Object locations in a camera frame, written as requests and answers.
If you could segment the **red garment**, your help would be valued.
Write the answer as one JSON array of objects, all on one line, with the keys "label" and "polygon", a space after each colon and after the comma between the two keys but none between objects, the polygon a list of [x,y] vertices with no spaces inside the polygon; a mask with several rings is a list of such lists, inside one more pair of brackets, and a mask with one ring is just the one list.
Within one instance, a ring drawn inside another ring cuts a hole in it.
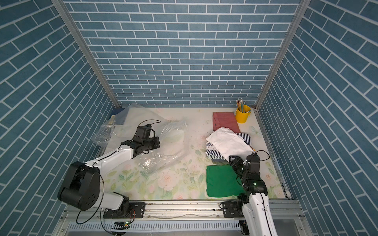
[{"label": "red garment", "polygon": [[234,133],[240,133],[238,123],[233,112],[213,112],[213,130],[221,127],[228,128]]}]

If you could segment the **clear bag with striped clothes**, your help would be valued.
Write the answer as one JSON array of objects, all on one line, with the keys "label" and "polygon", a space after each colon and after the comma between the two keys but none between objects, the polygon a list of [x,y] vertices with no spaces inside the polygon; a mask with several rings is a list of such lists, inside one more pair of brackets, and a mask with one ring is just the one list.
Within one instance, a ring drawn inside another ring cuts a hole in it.
[{"label": "clear bag with striped clothes", "polygon": [[154,124],[160,147],[141,154],[135,162],[147,174],[171,167],[189,154],[189,131],[186,120],[166,121]]}]

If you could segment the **white garment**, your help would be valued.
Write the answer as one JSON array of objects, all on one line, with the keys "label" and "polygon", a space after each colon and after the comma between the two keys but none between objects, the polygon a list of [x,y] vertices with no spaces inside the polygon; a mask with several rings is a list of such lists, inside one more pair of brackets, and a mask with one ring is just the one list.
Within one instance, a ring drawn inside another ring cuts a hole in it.
[{"label": "white garment", "polygon": [[239,156],[246,160],[254,152],[242,137],[225,127],[214,131],[206,140],[227,162],[230,156]]}]

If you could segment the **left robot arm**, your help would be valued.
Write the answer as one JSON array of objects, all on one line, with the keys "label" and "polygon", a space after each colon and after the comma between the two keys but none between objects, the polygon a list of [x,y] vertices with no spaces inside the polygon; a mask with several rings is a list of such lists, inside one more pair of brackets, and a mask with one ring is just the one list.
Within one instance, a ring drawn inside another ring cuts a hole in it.
[{"label": "left robot arm", "polygon": [[150,124],[138,126],[131,140],[99,158],[72,163],[58,191],[58,199],[81,211],[93,207],[127,211],[128,197],[105,190],[103,176],[140,154],[160,147],[159,137]]}]

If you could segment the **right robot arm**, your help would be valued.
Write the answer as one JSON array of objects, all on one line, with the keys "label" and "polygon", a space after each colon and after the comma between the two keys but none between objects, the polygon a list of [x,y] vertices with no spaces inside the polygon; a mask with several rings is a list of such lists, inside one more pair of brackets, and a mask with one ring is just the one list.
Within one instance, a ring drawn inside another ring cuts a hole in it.
[{"label": "right robot arm", "polygon": [[276,236],[277,231],[269,205],[268,191],[260,177],[261,159],[256,152],[243,160],[240,156],[230,156],[229,164],[241,180],[245,193],[237,197],[237,210],[245,218],[242,229],[250,236]]}]

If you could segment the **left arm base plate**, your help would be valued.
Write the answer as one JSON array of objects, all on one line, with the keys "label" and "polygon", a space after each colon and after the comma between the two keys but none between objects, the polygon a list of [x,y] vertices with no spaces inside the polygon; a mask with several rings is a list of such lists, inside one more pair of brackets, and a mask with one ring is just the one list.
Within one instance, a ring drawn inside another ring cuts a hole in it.
[{"label": "left arm base plate", "polygon": [[122,219],[122,218],[129,218],[139,219],[143,218],[144,211],[145,211],[145,202],[126,202],[125,204],[121,205],[117,210],[106,209],[105,213],[103,214],[104,219]]}]

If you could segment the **bright green garment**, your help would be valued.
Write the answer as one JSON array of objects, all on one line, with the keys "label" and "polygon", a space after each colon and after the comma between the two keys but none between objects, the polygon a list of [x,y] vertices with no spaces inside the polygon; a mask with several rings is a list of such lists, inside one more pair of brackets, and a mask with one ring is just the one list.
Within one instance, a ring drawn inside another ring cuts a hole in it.
[{"label": "bright green garment", "polygon": [[244,189],[230,165],[210,165],[206,168],[207,195],[212,198],[238,196]]}]

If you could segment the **clear vacuum bag with valve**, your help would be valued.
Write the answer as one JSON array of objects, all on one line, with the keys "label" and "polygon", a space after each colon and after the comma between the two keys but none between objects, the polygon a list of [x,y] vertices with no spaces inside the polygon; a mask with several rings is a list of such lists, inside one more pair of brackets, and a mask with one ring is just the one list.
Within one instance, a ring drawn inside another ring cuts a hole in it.
[{"label": "clear vacuum bag with valve", "polygon": [[167,120],[149,108],[132,104],[105,121],[91,137],[98,146],[115,149],[121,142],[133,138],[138,126],[151,124],[161,131]]}]

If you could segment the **blue white striped tank top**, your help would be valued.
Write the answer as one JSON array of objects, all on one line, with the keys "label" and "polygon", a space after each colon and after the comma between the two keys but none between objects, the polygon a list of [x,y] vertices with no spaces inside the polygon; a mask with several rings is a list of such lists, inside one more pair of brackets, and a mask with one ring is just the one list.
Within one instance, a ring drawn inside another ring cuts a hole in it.
[{"label": "blue white striped tank top", "polygon": [[[250,135],[247,133],[236,133],[237,136],[239,136],[244,142],[249,146],[251,146],[251,138]],[[222,154],[213,146],[212,143],[207,142],[206,143],[206,151],[205,151],[206,157],[208,159],[217,160],[217,161],[226,161],[228,160],[222,156]]]}]

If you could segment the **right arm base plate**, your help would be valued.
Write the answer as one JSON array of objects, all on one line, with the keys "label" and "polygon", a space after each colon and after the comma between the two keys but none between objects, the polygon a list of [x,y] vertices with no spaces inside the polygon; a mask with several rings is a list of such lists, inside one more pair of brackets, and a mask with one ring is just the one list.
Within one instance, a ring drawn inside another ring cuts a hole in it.
[{"label": "right arm base plate", "polygon": [[224,201],[219,204],[224,218],[245,218],[252,216],[246,206],[245,203],[236,200]]}]

